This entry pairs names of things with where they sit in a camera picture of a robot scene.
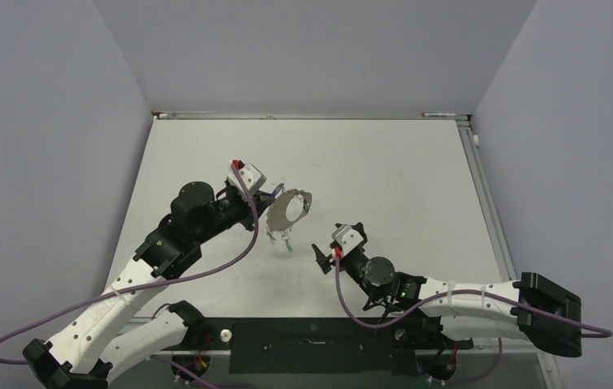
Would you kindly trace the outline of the key with blue tag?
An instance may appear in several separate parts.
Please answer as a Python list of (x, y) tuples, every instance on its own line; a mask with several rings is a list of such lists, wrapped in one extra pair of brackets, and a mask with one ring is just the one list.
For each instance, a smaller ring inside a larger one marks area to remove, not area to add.
[(270, 193), (271, 198), (276, 198), (278, 195), (280, 195), (282, 192), (284, 191), (284, 184), (280, 183), (279, 185), (277, 185)]

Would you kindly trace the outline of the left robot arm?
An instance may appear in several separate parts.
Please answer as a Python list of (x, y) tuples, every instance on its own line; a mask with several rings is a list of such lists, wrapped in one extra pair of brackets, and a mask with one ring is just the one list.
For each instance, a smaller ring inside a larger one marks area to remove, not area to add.
[(240, 185), (225, 182), (215, 193), (205, 182), (183, 186), (171, 211), (149, 233), (104, 300), (48, 340), (33, 340), (23, 356), (46, 388), (106, 388), (118, 376), (153, 353), (180, 345), (195, 348), (204, 336), (203, 315), (187, 301), (172, 304), (158, 318), (122, 333), (121, 329), (157, 294), (166, 281), (177, 280), (202, 256), (201, 246), (236, 224), (254, 229), (274, 201), (257, 190), (254, 204), (243, 198)]

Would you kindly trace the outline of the metal key organizer plate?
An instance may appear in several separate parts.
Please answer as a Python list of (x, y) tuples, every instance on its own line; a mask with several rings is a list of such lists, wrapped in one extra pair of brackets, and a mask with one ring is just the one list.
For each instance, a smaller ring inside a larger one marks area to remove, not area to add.
[(275, 202), (266, 212), (266, 235), (273, 245), (281, 241), (285, 246), (286, 240), (291, 243), (292, 229), (309, 214), (312, 202), (311, 192), (288, 189), (284, 184), (284, 191), (275, 198)]

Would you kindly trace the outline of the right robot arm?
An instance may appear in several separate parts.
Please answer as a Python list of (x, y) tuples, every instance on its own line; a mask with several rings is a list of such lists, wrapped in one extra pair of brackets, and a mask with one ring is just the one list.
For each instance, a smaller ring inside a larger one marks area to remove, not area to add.
[(487, 284), (414, 276), (386, 257), (367, 256), (361, 223), (337, 224), (331, 237), (326, 252), (312, 246), (316, 264), (324, 274), (336, 272), (337, 289), (346, 274), (366, 296), (364, 311), (382, 309), (374, 329), (410, 331), (417, 324), (432, 347), (499, 338), (527, 340), (559, 357), (582, 355), (581, 299), (545, 276), (524, 272), (517, 280)]

